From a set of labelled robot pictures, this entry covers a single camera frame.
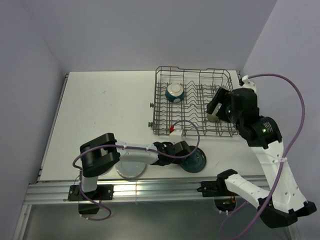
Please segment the olive ceramic mug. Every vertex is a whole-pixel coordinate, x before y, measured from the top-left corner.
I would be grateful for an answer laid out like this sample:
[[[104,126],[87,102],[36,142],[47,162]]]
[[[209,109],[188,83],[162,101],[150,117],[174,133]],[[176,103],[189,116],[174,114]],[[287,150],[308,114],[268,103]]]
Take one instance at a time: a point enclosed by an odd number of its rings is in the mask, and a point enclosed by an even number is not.
[[[221,105],[218,104],[212,113],[207,113],[206,117],[209,122],[216,123],[220,121],[219,118],[217,117],[217,113],[219,111],[220,106]]]

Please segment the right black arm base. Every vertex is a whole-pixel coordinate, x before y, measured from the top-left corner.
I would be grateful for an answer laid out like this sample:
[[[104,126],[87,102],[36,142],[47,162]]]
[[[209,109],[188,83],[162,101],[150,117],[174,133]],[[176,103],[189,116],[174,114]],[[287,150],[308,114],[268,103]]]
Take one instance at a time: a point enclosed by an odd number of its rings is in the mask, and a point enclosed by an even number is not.
[[[228,215],[236,209],[238,195],[229,191],[222,180],[202,181],[196,190],[204,198],[213,198],[215,208],[220,214]]]

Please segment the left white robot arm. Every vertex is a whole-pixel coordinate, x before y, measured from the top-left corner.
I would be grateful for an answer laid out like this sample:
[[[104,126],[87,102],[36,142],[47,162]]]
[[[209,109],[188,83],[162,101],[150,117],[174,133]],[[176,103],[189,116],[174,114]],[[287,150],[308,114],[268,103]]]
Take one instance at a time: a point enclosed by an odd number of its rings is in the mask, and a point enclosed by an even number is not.
[[[116,140],[113,133],[88,141],[79,150],[82,164],[79,194],[86,200],[96,197],[99,176],[118,163],[166,166],[189,157],[192,152],[184,140],[177,143],[127,144]]]

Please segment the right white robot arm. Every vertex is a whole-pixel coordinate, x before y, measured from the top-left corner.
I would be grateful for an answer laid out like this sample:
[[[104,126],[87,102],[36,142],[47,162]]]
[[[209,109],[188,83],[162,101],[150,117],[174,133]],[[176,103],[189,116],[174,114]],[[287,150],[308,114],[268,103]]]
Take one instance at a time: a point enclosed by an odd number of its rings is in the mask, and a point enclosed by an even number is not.
[[[242,197],[259,212],[269,228],[282,228],[297,222],[299,217],[316,212],[314,202],[301,193],[288,161],[283,156],[284,144],[277,123],[260,115],[258,96],[252,88],[217,90],[207,104],[207,113],[219,108],[219,120],[235,125],[240,136],[256,155],[270,190],[263,190],[240,174],[228,169],[217,175],[216,189],[222,195],[230,192]]]

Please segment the teal white ceramic bowl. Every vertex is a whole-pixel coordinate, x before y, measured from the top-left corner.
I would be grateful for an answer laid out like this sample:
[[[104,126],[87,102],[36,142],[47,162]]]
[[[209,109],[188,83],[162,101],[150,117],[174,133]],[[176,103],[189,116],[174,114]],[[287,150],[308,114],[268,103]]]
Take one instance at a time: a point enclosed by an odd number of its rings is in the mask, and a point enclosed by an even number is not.
[[[171,103],[181,102],[185,97],[183,86],[179,83],[169,84],[165,91],[165,97]]]

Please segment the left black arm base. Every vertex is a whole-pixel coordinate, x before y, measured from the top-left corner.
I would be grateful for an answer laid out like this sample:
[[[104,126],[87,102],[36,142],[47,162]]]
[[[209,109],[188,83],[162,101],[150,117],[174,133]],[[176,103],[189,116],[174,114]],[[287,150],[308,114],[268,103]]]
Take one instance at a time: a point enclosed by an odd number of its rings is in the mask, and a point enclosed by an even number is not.
[[[103,221],[111,217],[111,209],[103,204],[103,201],[113,199],[114,186],[112,184],[98,185],[93,191],[84,192],[78,184],[69,187],[68,202],[78,202],[78,213],[87,221]],[[101,218],[95,217],[99,210],[107,211],[107,215]]]

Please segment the teal ceramic plate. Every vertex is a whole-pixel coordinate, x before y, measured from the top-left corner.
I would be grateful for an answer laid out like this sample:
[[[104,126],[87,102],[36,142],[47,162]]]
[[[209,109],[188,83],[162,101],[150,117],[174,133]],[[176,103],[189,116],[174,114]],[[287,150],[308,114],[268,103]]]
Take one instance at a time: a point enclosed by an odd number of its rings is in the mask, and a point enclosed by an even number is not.
[[[180,167],[188,173],[199,173],[201,172],[207,163],[207,157],[205,153],[197,148],[196,151],[189,157],[182,159]]]

